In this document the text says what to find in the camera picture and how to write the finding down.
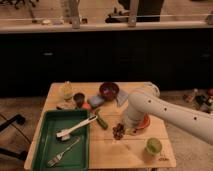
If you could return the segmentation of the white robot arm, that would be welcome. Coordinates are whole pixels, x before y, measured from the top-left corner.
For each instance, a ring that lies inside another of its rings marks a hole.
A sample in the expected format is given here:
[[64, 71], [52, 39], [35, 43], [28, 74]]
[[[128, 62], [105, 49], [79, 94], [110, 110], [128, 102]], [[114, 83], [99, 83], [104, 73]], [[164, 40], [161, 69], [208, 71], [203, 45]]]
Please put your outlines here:
[[127, 128], [136, 128], [146, 114], [152, 114], [213, 145], [213, 116], [161, 100], [158, 87], [152, 83], [129, 93], [123, 123]]

